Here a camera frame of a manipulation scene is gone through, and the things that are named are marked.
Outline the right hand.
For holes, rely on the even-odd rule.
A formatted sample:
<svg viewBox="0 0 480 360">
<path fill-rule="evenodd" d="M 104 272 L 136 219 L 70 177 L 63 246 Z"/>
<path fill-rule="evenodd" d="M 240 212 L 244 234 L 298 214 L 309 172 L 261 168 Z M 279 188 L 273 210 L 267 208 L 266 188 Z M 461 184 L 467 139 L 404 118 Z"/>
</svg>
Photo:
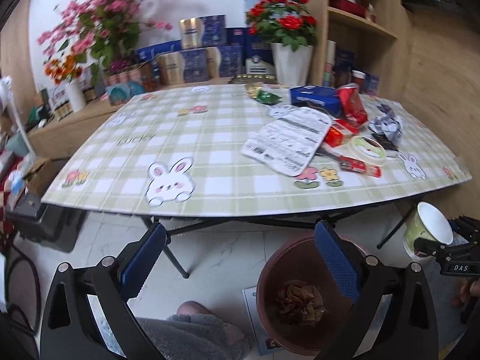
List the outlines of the right hand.
<svg viewBox="0 0 480 360">
<path fill-rule="evenodd" d="M 479 297 L 480 283 L 479 279 L 460 278 L 457 281 L 456 294 L 452 300 L 453 306 L 465 304 L 470 300 L 470 297 Z"/>
</svg>

